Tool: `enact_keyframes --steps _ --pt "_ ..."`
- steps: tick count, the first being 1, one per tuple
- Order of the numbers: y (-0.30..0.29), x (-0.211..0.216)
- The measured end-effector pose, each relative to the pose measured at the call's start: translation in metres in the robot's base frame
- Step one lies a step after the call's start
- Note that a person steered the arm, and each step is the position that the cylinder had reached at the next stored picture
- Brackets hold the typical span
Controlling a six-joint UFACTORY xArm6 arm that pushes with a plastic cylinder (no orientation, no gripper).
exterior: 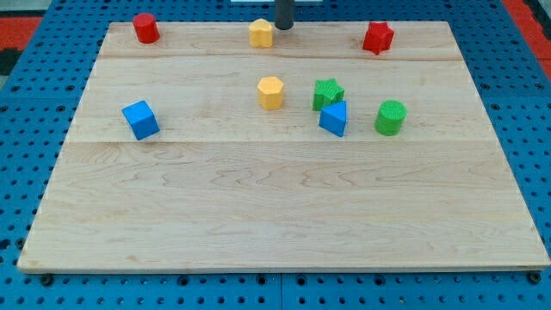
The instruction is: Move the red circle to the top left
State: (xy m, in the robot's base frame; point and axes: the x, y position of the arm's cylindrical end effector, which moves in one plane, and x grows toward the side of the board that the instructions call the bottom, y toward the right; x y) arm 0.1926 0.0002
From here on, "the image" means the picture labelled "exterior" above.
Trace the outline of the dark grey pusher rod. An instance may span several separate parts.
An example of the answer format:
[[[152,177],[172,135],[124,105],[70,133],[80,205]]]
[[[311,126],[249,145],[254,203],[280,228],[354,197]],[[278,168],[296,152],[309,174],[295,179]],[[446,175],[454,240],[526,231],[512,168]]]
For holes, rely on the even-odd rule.
[[[275,27],[289,30],[294,25],[294,0],[275,0]]]

